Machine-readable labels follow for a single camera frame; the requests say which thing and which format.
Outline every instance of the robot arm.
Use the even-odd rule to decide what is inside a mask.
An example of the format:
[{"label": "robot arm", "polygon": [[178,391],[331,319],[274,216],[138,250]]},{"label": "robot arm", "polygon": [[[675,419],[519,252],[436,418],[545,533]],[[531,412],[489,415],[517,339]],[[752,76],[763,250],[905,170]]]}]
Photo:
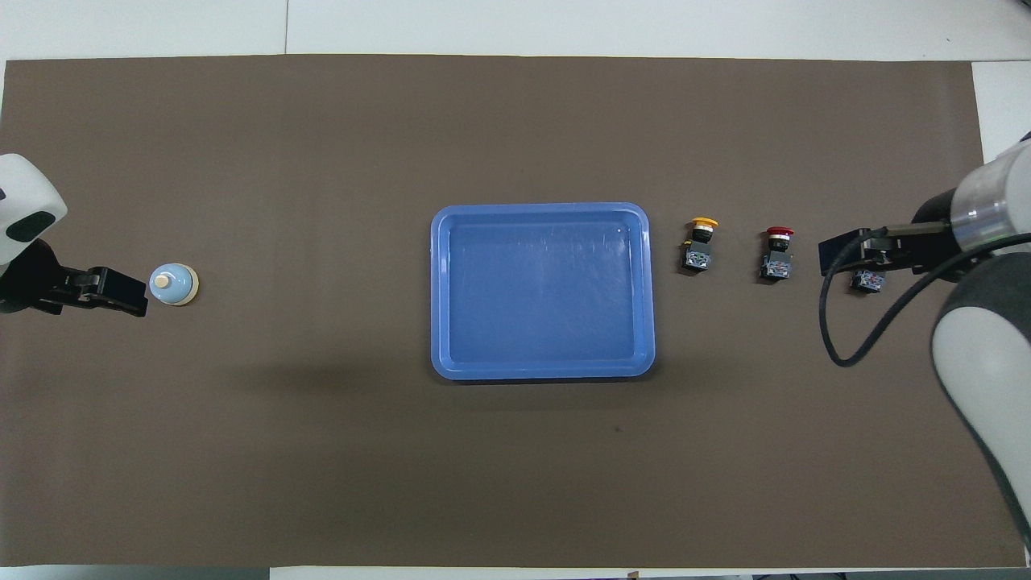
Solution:
[{"label": "robot arm", "polygon": [[39,235],[68,212],[51,181],[26,158],[0,155],[0,313],[64,307],[146,314],[146,284],[104,266],[62,266]]},{"label": "robot arm", "polygon": [[[820,325],[831,360],[859,363],[934,279],[958,281],[931,338],[942,389],[980,446],[1024,543],[1031,547],[1031,133],[931,198],[913,223],[860,229],[820,244]],[[842,269],[928,272],[889,309],[857,353],[827,331],[830,278]]]}]

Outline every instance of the brown tabletop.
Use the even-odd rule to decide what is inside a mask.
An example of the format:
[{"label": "brown tabletop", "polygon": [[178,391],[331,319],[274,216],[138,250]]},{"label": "brown tabletop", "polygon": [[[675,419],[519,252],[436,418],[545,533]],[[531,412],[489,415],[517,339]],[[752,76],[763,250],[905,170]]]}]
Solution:
[{"label": "brown tabletop", "polygon": [[[0,150],[54,181],[66,265],[195,303],[0,319],[2,561],[1019,566],[935,382],[932,286],[861,366],[817,329],[816,244],[980,164],[970,67],[275,56],[11,62]],[[429,224],[632,201],[657,362],[462,385],[429,363]],[[677,271],[696,214],[712,268]],[[771,225],[795,272],[757,281]],[[851,349],[913,280],[833,286]]]}]

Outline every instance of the brown mat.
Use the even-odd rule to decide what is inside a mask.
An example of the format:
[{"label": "brown mat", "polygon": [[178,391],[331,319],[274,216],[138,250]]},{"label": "brown mat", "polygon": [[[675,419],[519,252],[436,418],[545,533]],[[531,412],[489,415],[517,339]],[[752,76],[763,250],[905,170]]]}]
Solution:
[{"label": "brown mat", "polygon": [[[67,265],[201,295],[0,319],[3,562],[1019,566],[934,380],[947,284],[831,365],[816,243],[980,163],[970,67],[288,56],[12,62],[0,149]],[[626,382],[458,385],[429,364],[454,203],[638,203],[658,360]],[[684,223],[723,221],[677,272]],[[756,273],[770,225],[796,271]],[[912,276],[858,299],[852,348]]]}]

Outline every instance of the plastic tray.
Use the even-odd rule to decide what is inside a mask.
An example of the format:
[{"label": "plastic tray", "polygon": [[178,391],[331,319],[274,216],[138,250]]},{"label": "plastic tray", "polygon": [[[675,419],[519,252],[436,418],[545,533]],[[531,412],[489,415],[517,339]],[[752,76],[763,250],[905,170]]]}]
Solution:
[{"label": "plastic tray", "polygon": [[633,203],[444,207],[430,257],[431,359],[447,379],[633,377],[655,361]]}]

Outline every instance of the black cable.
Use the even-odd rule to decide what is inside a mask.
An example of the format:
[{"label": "black cable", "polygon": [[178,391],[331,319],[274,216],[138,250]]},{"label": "black cable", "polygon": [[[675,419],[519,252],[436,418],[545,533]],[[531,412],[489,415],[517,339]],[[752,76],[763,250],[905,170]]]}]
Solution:
[{"label": "black cable", "polygon": [[1031,241],[1031,233],[1010,235],[994,241],[989,241],[988,243],[984,243],[971,249],[967,249],[966,251],[957,253],[944,262],[941,262],[934,269],[918,279],[912,285],[909,286],[908,289],[906,289],[905,293],[902,294],[901,297],[899,297],[897,301],[895,301],[895,304],[892,305],[887,312],[885,312],[883,317],[880,317],[880,320],[877,321],[873,331],[871,331],[866,337],[866,340],[863,341],[863,344],[860,345],[855,354],[849,359],[841,359],[837,353],[837,349],[834,348],[830,332],[827,330],[827,293],[831,286],[831,278],[834,277],[834,274],[836,274],[841,268],[841,264],[844,262],[847,254],[853,249],[858,247],[860,243],[866,241],[867,239],[884,237],[887,232],[888,228],[878,228],[870,230],[850,241],[849,244],[842,247],[838,254],[834,258],[834,261],[831,263],[831,267],[824,275],[824,285],[820,289],[820,335],[824,339],[824,347],[827,348],[827,354],[830,355],[834,365],[837,365],[838,367],[853,367],[860,361],[863,361],[863,357],[870,352],[870,349],[873,348],[873,345],[880,339],[880,336],[888,330],[888,326],[895,320],[895,317],[898,316],[900,312],[902,312],[902,309],[904,309],[906,305],[908,305],[909,302],[917,297],[917,295],[920,295],[925,287],[930,285],[932,281],[941,277],[942,274],[956,267],[957,264],[979,255],[986,251],[1001,249],[1003,247],[1009,247],[1010,245],[1018,245],[1020,243],[1027,243]]}]

